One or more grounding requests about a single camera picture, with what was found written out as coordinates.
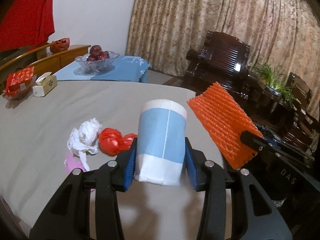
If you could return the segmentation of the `orange foam fruit net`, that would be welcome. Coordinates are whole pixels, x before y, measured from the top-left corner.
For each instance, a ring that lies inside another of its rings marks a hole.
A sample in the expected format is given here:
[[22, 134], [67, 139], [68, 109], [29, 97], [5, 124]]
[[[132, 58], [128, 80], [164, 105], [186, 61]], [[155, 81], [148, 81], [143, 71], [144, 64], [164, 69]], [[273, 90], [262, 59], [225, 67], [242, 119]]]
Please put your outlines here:
[[262, 133], [218, 82], [188, 100], [187, 104], [232, 169], [242, 168], [257, 155], [256, 150], [240, 141], [240, 135], [249, 131], [262, 138]]

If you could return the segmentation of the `blue white paper cup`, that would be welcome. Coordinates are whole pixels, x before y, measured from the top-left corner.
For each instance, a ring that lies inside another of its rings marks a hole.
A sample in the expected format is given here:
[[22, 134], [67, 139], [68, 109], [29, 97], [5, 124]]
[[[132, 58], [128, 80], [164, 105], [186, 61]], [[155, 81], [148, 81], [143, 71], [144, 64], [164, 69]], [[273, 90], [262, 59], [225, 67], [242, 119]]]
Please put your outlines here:
[[167, 99], [143, 104], [138, 126], [135, 180], [180, 185], [185, 157], [187, 111]]

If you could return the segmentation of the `pink face mask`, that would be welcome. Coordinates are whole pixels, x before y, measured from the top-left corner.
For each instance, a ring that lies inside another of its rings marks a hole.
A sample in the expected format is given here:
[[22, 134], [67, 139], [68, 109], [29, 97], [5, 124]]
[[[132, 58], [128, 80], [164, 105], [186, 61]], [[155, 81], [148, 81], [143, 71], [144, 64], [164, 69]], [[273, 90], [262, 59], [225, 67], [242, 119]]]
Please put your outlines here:
[[84, 172], [89, 171], [89, 170], [85, 169], [80, 158], [72, 152], [69, 152], [67, 154], [67, 157], [64, 161], [64, 167], [65, 167], [67, 174], [70, 174], [76, 168], [79, 168]]

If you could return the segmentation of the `white tissue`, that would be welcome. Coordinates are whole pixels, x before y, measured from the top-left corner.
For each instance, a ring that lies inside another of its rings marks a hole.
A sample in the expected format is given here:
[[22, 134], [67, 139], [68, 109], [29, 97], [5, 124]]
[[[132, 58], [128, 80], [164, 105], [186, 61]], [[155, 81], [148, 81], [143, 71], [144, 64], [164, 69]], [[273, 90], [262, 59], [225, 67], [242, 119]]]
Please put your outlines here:
[[98, 153], [98, 137], [101, 131], [102, 125], [96, 118], [83, 122], [79, 128], [73, 128], [71, 131], [67, 147], [74, 156], [80, 158], [85, 171], [90, 171], [87, 155]]

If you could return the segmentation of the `red plastic bag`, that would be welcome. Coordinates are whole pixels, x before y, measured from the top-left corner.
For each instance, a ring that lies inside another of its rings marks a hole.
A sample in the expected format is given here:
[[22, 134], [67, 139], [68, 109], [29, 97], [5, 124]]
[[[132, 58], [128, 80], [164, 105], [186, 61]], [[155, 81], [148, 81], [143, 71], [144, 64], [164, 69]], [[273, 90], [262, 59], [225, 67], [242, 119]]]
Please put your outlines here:
[[105, 128], [99, 134], [99, 148], [113, 157], [122, 151], [129, 150], [136, 137], [134, 133], [122, 135], [117, 129]]

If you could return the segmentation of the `black lined trash bin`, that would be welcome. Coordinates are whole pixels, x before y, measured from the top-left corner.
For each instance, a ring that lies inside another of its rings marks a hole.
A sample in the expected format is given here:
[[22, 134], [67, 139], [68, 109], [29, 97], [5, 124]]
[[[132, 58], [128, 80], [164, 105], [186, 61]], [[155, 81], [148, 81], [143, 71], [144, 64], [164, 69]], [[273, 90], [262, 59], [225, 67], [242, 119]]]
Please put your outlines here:
[[[268, 126], [265, 126], [260, 122], [254, 122], [254, 124], [264, 137], [271, 138], [276, 142], [277, 139], [280, 139], [280, 137], [278, 137], [278, 135]], [[276, 208], [280, 209], [286, 200], [286, 190], [283, 188], [281, 183], [277, 181], [276, 176], [272, 174], [270, 170], [267, 171], [267, 175], [268, 177], [264, 179], [264, 189], [272, 199]]]

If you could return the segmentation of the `dark wooden side table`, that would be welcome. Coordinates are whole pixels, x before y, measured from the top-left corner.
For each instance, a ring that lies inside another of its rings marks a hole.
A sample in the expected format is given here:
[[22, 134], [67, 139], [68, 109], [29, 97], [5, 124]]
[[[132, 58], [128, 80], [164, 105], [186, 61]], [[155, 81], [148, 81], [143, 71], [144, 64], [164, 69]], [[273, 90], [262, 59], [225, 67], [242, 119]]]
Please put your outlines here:
[[295, 110], [281, 94], [265, 88], [252, 88], [247, 102], [249, 116], [277, 132], [286, 125], [292, 125]]

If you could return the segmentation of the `green potted plant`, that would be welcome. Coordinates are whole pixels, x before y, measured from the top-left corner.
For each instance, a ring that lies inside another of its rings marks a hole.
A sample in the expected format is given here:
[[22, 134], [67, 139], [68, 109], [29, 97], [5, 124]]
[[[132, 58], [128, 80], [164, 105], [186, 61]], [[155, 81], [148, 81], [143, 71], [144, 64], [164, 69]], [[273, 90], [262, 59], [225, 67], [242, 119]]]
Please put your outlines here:
[[252, 65], [252, 71], [256, 73], [260, 80], [264, 80], [267, 87], [279, 92], [284, 101], [293, 107], [293, 103], [297, 100], [292, 94], [292, 86], [286, 84], [281, 73], [276, 67], [272, 67], [267, 61], [257, 62]]

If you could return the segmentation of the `grey tablecloth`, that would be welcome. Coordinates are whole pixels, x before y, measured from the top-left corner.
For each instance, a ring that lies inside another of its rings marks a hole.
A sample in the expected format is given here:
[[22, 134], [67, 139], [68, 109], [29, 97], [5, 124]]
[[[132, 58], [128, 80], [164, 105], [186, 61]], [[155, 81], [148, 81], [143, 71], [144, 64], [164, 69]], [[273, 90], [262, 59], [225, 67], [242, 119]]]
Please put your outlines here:
[[[182, 106], [184, 88], [135, 82], [60, 81], [45, 97], [10, 105], [1, 100], [1, 195], [29, 226], [66, 178], [64, 161], [73, 128], [96, 118], [104, 127], [136, 133], [143, 103], [168, 99]], [[195, 239], [204, 194], [133, 182], [117, 193], [126, 239]]]

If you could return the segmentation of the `beige patterned curtain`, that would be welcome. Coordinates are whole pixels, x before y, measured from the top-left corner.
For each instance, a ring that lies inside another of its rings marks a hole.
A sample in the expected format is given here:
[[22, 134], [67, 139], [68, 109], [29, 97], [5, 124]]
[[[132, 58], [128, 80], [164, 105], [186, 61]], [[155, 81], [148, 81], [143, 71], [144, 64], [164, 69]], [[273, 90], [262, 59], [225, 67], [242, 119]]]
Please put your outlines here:
[[308, 110], [319, 115], [319, 17], [306, 0], [135, 0], [126, 53], [183, 76], [187, 51], [201, 49], [207, 31], [244, 41], [249, 62], [299, 75], [312, 90]]

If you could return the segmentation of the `light blue tablecloth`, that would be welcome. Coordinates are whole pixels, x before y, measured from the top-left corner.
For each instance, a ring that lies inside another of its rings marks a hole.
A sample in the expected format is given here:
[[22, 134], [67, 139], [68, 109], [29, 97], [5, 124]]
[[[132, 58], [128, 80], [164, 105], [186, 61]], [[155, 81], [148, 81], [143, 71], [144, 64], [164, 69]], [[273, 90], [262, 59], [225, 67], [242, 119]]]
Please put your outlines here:
[[85, 74], [80, 64], [73, 61], [61, 70], [54, 73], [57, 81], [125, 81], [148, 82], [148, 69], [151, 64], [138, 56], [118, 56], [112, 63], [111, 70], [106, 73]]

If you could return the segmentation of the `glass candy dish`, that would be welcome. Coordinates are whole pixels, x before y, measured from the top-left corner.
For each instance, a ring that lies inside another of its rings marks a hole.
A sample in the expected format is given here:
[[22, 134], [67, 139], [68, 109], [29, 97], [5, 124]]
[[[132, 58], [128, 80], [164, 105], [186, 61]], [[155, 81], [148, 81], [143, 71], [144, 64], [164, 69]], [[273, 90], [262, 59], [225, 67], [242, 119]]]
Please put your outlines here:
[[29, 81], [25, 81], [18, 85], [15, 91], [5, 89], [3, 91], [3, 98], [7, 100], [20, 100], [25, 97], [29, 92], [32, 92], [32, 87], [35, 85], [36, 75], [34, 75]]

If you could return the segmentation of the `red candy packet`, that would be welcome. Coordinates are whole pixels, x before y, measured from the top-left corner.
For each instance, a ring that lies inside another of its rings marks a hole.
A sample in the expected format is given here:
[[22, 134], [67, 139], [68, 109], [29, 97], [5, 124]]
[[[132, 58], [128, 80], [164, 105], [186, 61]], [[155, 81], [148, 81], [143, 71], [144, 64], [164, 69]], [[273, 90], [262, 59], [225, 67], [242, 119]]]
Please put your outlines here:
[[15, 73], [11, 73], [7, 77], [5, 89], [15, 91], [18, 85], [29, 81], [34, 75], [34, 66], [28, 66]]

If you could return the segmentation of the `red apples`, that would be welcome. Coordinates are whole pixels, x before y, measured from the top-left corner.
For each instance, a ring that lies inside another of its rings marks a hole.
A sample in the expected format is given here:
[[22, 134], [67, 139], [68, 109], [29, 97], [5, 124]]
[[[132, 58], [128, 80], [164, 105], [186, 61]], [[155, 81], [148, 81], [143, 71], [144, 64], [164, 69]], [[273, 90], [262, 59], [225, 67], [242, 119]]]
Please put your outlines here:
[[89, 56], [87, 57], [86, 61], [98, 61], [98, 60], [104, 60], [109, 59], [109, 53], [108, 51], [102, 51], [101, 46], [94, 45], [90, 48]]

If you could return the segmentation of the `red pumpkin ornament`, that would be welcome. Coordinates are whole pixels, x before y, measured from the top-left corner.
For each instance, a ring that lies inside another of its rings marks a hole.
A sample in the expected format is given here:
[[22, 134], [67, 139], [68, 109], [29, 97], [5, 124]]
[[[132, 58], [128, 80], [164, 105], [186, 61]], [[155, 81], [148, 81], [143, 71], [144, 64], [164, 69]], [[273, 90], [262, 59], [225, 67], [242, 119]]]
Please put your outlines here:
[[60, 53], [66, 51], [70, 46], [70, 38], [65, 37], [56, 41], [53, 41], [50, 46], [49, 50], [52, 54]]

